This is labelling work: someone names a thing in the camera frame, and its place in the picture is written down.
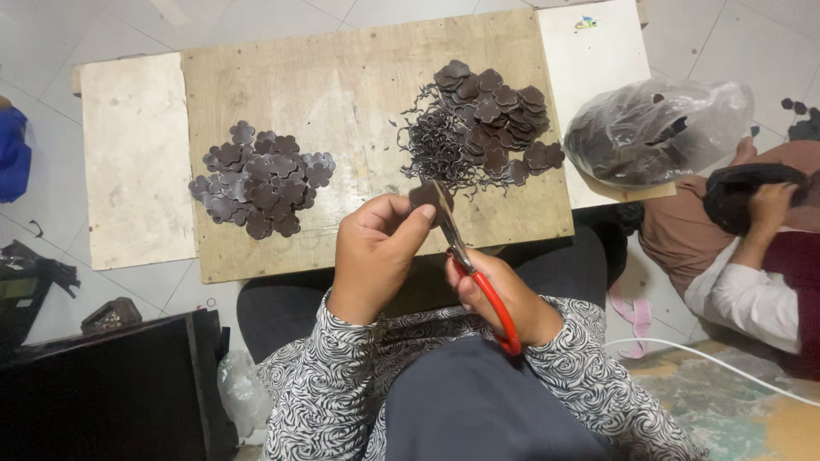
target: red scissors handle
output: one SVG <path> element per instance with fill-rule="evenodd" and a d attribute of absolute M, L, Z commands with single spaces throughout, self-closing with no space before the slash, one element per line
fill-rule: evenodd
<path fill-rule="evenodd" d="M 487 277 L 485 277 L 481 271 L 475 271 L 472 274 L 468 273 L 467 269 L 465 269 L 456 258 L 453 258 L 453 265 L 461 277 L 469 276 L 475 281 L 478 287 L 481 288 L 481 291 L 484 292 L 484 296 L 490 301 L 490 305 L 493 306 L 495 314 L 499 316 L 501 326 L 503 326 L 504 333 L 507 334 L 507 337 L 503 338 L 499 335 L 495 335 L 495 339 L 498 340 L 504 350 L 512 355 L 519 355 L 521 353 L 521 340 L 518 338 L 518 330 L 516 330 L 515 323 L 513 323 L 513 318 L 510 317 L 507 306 L 504 305 L 504 301 L 501 300 L 499 294 L 495 292 L 495 288 L 490 284 L 490 281 L 487 280 Z"/>

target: white board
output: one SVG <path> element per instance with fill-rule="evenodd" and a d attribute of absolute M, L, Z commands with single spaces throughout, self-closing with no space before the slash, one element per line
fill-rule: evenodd
<path fill-rule="evenodd" d="M 86 64 L 80 80 L 91 267 L 195 258 L 180 54 Z"/>

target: floor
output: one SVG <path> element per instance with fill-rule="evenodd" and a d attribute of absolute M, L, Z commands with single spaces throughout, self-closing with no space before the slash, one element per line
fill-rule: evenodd
<path fill-rule="evenodd" d="M 784 141 L 795 121 L 780 108 L 791 97 L 820 105 L 820 2 L 816 0 L 641 0 L 654 75 L 741 80 L 757 98 L 760 152 Z M 77 266 L 82 288 L 71 299 L 56 286 L 27 342 L 80 333 L 80 321 L 117 296 L 144 318 L 217 308 L 244 348 L 235 316 L 240 283 L 201 285 L 199 261 L 94 272 L 89 267 L 82 113 L 71 95 L 71 66 L 139 53 L 387 25 L 566 0 L 0 0 L 0 94 L 30 119 L 34 151 L 28 192 L 0 205 L 0 245 L 18 239 L 45 257 Z M 43 238 L 36 239 L 36 221 Z M 649 334 L 686 343 L 706 334 L 660 268 L 630 240 L 622 278 L 627 299 L 654 306 Z M 607 339 L 631 336 L 608 309 Z"/>
<path fill-rule="evenodd" d="M 792 394 L 818 401 L 820 382 L 789 377 L 761 343 L 724 331 L 693 346 Z M 633 380 L 668 410 L 713 461 L 816 459 L 812 428 L 820 409 L 738 377 L 724 367 L 677 349 L 626 364 Z"/>

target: scissor blade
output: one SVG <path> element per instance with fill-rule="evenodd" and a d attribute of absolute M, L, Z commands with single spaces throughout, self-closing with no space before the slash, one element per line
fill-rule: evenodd
<path fill-rule="evenodd" d="M 467 250 L 464 247 L 464 241 L 458 233 L 458 228 L 453 220 L 453 214 L 450 212 L 450 207 L 447 205 L 447 200 L 444 198 L 444 193 L 441 190 L 441 185 L 438 181 L 433 181 L 436 192 L 439 193 L 439 210 L 444 211 L 444 223 L 441 225 L 441 231 L 444 232 L 444 237 L 447 239 L 450 248 L 453 249 L 453 257 L 459 261 L 465 269 L 471 274 L 476 269 L 470 264 L 470 259 L 467 258 Z"/>

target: plywood board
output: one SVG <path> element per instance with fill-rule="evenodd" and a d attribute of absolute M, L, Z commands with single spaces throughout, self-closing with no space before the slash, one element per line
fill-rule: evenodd
<path fill-rule="evenodd" d="M 316 205 L 298 212 L 302 231 L 287 239 L 255 241 L 244 229 L 214 224 L 197 206 L 203 282 L 333 266 L 343 217 L 372 197 L 406 194 L 419 184 L 399 172 L 409 154 L 397 148 L 398 129 L 389 121 L 400 121 L 418 87 L 454 58 L 476 73 L 493 67 L 513 88 L 533 84 L 547 94 L 555 120 L 540 28 L 529 8 L 183 51 L 195 176 L 207 174 L 202 155 L 230 140 L 228 129 L 239 120 L 293 135 L 303 153 L 330 152 L 337 165 Z M 557 133 L 542 140 L 556 141 Z M 462 236 L 476 247 L 573 232 L 563 170 L 531 177 L 506 198 L 490 188 L 472 203 L 456 199 Z M 445 249 L 435 230 L 421 253 Z"/>
<path fill-rule="evenodd" d="M 86 64 L 80 79 L 91 267 L 194 258 L 180 54 Z"/>
<path fill-rule="evenodd" d="M 651 76 L 634 0 L 537 12 L 561 136 L 567 133 L 578 109 L 593 97 Z M 597 26 L 576 29 L 575 24 L 584 16 L 596 20 Z M 571 162 L 564 168 L 573 209 L 675 194 L 675 185 L 671 183 L 625 191 L 596 180 Z"/>

